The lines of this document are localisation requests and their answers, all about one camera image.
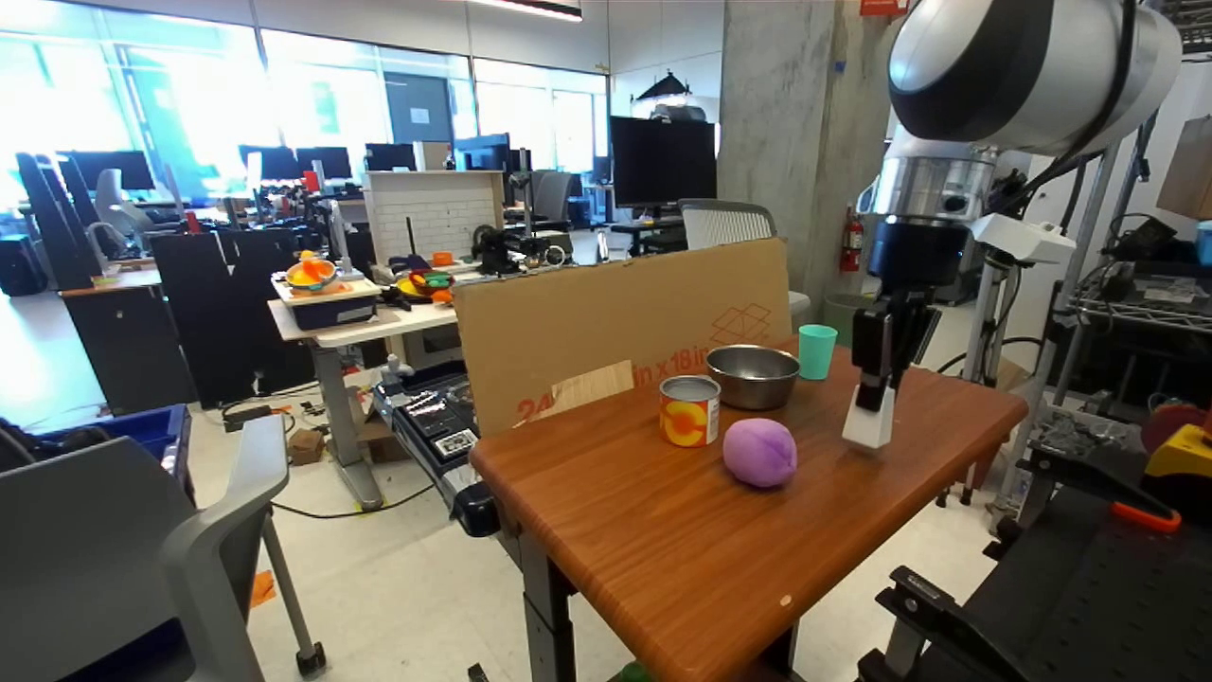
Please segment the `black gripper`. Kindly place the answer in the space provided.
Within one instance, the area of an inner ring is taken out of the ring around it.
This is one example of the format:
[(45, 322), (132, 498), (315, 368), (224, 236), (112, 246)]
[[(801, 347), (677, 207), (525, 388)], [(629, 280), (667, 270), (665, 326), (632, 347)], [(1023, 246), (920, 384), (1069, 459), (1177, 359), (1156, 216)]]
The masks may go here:
[(884, 411), (888, 388), (901, 388), (905, 371), (925, 357), (939, 306), (925, 293), (897, 293), (865, 302), (853, 316), (853, 365), (860, 368), (857, 407)]

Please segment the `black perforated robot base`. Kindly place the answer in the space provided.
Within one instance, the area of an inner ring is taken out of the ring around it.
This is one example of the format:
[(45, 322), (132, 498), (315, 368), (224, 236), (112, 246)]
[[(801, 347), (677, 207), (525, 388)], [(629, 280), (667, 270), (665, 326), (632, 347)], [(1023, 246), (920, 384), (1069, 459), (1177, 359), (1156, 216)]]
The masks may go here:
[[(1113, 520), (1086, 494), (1060, 494), (959, 608), (1028, 682), (1212, 682), (1204, 525), (1151, 533)], [(884, 667), (888, 648), (857, 662), (860, 682), (897, 682)], [(1002, 677), (945, 643), (925, 643), (908, 682)]]

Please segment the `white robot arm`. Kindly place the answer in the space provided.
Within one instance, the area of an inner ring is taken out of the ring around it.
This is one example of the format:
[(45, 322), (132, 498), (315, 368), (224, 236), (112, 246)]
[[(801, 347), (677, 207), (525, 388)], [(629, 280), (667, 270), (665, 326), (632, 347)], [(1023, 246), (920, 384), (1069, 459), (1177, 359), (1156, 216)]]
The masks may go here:
[(917, 0), (888, 56), (881, 298), (853, 317), (860, 414), (894, 400), (975, 225), (1023, 216), (1035, 188), (1142, 128), (1177, 63), (1177, 27), (1144, 0)]

